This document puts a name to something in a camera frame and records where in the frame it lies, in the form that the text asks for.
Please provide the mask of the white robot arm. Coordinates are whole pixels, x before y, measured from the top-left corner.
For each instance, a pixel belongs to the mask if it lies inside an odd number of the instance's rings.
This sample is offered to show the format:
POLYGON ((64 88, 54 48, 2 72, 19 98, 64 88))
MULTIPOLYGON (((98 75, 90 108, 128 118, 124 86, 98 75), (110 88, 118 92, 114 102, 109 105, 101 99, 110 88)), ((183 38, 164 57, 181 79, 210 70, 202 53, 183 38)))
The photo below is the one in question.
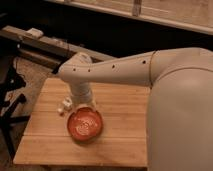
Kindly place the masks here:
POLYGON ((58 70, 72 101, 92 99, 91 82, 147 86, 149 171, 213 171, 213 51, 156 50, 94 63, 77 53, 58 70))

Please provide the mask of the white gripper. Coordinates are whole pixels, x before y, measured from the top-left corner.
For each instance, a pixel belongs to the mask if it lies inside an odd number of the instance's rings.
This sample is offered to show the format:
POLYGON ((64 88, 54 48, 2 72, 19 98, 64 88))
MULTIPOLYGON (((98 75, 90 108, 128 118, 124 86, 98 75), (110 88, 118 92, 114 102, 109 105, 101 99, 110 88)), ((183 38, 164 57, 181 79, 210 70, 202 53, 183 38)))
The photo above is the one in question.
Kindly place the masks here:
POLYGON ((93 98, 92 89, 89 83, 70 84, 70 98, 75 110, 82 107, 96 109, 96 102, 93 98))

